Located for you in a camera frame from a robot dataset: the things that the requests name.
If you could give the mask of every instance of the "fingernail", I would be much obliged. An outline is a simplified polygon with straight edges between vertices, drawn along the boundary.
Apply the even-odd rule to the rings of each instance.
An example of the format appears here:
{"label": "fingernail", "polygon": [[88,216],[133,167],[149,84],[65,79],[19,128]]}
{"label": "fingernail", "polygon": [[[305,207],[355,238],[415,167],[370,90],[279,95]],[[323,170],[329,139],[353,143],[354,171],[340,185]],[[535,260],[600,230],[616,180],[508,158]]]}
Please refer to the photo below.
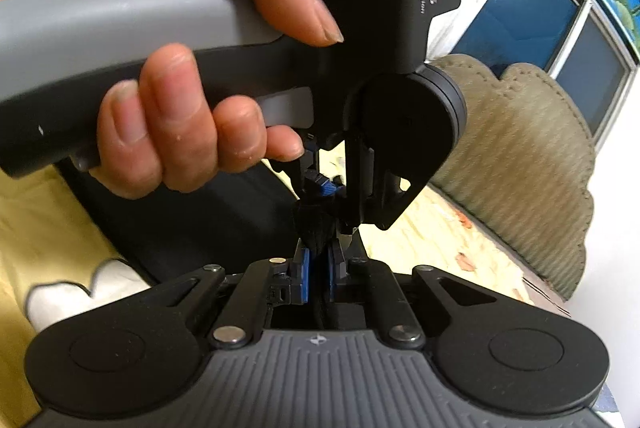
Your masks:
{"label": "fingernail", "polygon": [[320,20],[326,39],[332,43],[342,43],[344,36],[340,32],[338,23],[336,23],[334,17],[322,0],[316,0],[316,15]]}
{"label": "fingernail", "polygon": [[179,56],[152,84],[161,116],[168,121],[185,121],[202,105],[202,87],[194,80],[193,58]]}
{"label": "fingernail", "polygon": [[242,156],[253,150],[260,141],[262,127],[264,124],[260,122],[258,112],[251,109],[230,121],[219,124],[218,131],[233,153]]}
{"label": "fingernail", "polygon": [[148,134],[136,81],[122,81],[117,86],[111,101],[111,114],[116,132],[126,145],[135,144]]}
{"label": "fingernail", "polygon": [[302,141],[290,145],[289,151],[282,152],[280,158],[276,159],[278,161],[295,161],[296,159],[300,159],[305,152],[305,147],[302,144]]}

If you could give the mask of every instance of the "window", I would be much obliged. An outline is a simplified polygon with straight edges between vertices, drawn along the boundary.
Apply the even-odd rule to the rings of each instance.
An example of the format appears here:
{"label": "window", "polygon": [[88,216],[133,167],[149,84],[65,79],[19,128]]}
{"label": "window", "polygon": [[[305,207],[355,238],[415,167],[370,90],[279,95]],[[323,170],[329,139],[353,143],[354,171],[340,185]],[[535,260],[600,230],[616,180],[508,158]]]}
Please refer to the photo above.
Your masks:
{"label": "window", "polygon": [[488,0],[453,49],[495,75],[515,62],[547,68],[578,12],[573,0]]}
{"label": "window", "polygon": [[516,62],[549,73],[573,99],[596,146],[638,65],[602,0],[487,0],[452,50],[495,75]]}
{"label": "window", "polygon": [[556,81],[574,100],[595,134],[627,73],[619,53],[594,18],[589,17]]}

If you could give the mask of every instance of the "blue window pane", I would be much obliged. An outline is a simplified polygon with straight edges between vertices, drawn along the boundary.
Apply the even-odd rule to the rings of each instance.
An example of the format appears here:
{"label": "blue window pane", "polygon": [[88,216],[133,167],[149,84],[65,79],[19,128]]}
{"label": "blue window pane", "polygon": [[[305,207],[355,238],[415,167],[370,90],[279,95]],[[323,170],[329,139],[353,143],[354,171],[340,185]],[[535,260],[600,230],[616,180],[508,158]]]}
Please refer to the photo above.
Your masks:
{"label": "blue window pane", "polygon": [[596,23],[588,18],[557,81],[595,133],[625,74],[625,65]]}
{"label": "blue window pane", "polygon": [[487,0],[453,50],[500,75],[515,62],[548,67],[577,13],[572,0]]}

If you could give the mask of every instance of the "metal pin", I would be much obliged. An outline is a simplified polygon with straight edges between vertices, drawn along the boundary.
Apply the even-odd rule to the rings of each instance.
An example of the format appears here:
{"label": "metal pin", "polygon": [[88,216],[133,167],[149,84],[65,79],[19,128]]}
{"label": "metal pin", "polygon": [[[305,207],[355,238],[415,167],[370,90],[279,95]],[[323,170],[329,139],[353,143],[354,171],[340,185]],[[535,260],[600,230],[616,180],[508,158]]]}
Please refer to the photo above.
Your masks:
{"label": "metal pin", "polygon": [[219,327],[215,331],[213,331],[213,338],[222,344],[225,345],[236,345],[246,337],[246,332],[244,332],[240,327],[236,327],[235,325],[228,325],[225,327]]}
{"label": "metal pin", "polygon": [[420,331],[407,325],[396,325],[389,330],[389,336],[396,342],[412,343],[420,339]]}

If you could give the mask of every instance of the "screw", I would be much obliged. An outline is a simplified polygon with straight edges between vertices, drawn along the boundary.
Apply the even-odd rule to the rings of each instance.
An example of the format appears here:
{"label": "screw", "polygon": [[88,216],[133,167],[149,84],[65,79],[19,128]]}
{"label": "screw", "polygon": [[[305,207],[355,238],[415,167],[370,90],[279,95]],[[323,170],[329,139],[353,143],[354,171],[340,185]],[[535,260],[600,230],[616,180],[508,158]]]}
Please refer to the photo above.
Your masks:
{"label": "screw", "polygon": [[396,342],[412,343],[420,339],[420,331],[408,325],[396,325],[389,330],[389,336]]}
{"label": "screw", "polygon": [[365,266],[367,265],[368,261],[369,261],[369,259],[364,258],[364,257],[363,258],[360,258],[360,257],[351,258],[348,261],[349,270],[352,271],[354,275],[361,274],[363,271],[366,270]]}
{"label": "screw", "polygon": [[240,327],[228,325],[226,327],[218,327],[213,331],[213,337],[217,342],[227,345],[236,345],[244,340],[246,332],[244,332]]}

